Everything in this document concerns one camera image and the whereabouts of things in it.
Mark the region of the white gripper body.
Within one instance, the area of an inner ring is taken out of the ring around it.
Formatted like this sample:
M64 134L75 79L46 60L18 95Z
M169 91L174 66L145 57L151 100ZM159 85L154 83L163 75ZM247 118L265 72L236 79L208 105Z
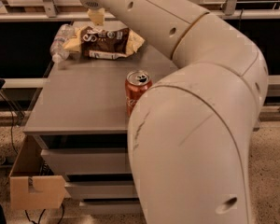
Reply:
M86 8L89 8L89 9L94 9L94 10L97 10L97 9L100 9L102 6L96 2L95 0L79 0L81 2L81 4L86 7Z

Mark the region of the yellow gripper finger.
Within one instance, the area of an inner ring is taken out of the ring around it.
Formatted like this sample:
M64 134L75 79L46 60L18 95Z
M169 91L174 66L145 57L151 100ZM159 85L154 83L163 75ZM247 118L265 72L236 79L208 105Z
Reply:
M105 10L103 8L99 9L89 9L87 12L91 22L96 26L103 26L105 22Z

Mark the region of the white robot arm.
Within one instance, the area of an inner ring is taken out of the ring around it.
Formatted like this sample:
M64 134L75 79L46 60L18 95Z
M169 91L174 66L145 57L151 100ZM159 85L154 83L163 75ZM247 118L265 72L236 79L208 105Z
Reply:
M189 0L93 1L178 68L143 94L129 119L147 224L251 224L249 143L268 90L259 48Z

